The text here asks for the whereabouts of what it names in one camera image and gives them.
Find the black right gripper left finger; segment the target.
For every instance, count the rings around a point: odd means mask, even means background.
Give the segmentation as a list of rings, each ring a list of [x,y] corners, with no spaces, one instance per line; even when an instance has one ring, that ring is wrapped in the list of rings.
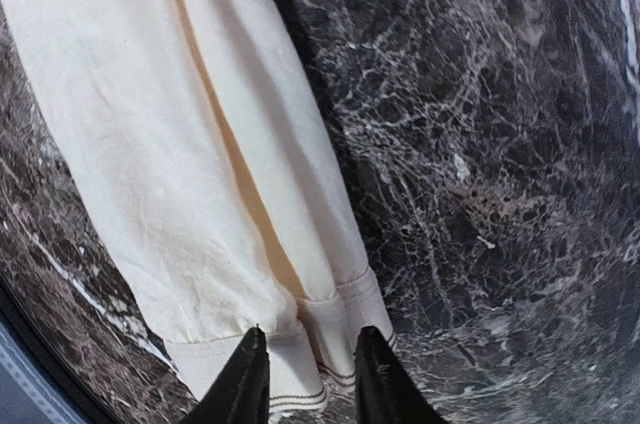
[[[180,424],[267,424],[270,364],[266,337],[249,329],[204,398]]]

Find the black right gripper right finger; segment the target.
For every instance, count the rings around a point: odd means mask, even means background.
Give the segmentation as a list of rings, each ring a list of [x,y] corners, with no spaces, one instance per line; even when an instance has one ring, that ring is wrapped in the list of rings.
[[[359,423],[447,423],[417,389],[377,327],[361,329],[355,367],[355,403]]]

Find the beige boxer underwear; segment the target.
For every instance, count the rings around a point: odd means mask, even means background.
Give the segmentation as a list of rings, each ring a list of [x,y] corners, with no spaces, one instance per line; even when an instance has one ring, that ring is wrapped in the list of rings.
[[[202,398],[259,327],[273,411],[355,384],[393,329],[273,0],[1,0],[90,220]]]

